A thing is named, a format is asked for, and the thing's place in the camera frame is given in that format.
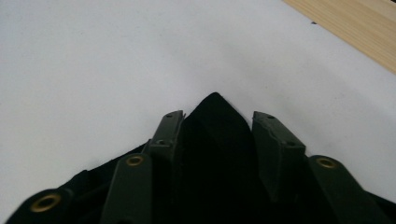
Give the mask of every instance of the black cloth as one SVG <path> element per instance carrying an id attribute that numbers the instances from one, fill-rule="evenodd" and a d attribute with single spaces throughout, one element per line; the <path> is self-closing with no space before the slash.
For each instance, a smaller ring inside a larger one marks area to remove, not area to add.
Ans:
<path id="1" fill-rule="evenodd" d="M 175 211 L 180 223 L 265 223 L 274 216 L 258 176 L 251 131 L 224 98 L 218 93 L 207 96 L 185 118 L 181 131 L 183 175 Z M 143 147 L 125 155 L 140 152 Z M 102 199 L 83 208 L 81 223 L 99 220 L 106 187 L 123 156 L 82 171 L 60 186 L 73 190 L 77 198 L 97 195 L 104 189 Z"/>

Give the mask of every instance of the wooden floor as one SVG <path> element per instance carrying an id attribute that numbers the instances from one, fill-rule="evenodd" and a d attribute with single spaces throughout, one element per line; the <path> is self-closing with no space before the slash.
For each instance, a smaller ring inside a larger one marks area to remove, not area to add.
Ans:
<path id="1" fill-rule="evenodd" d="M 390 0 L 285 0 L 396 74 L 396 3 Z"/>

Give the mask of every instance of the wooden surface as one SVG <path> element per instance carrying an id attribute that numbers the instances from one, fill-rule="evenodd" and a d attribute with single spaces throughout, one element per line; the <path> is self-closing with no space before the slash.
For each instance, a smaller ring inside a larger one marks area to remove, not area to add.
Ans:
<path id="1" fill-rule="evenodd" d="M 396 74 L 396 3 L 390 0 L 285 2 Z"/>

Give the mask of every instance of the brass grommet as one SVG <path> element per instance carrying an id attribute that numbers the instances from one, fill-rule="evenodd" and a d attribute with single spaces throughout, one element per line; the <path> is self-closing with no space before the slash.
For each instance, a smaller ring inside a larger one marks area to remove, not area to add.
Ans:
<path id="1" fill-rule="evenodd" d="M 36 213 L 45 212 L 53 208 L 60 201 L 61 195 L 51 193 L 35 201 L 32 206 L 30 206 L 30 210 Z"/>
<path id="2" fill-rule="evenodd" d="M 317 158 L 317 163 L 329 169 L 334 169 L 335 167 L 337 167 L 337 164 L 334 161 L 326 158 Z"/>
<path id="3" fill-rule="evenodd" d="M 137 166 L 143 162 L 143 157 L 141 156 L 132 156 L 126 160 L 126 163 L 130 166 Z"/>

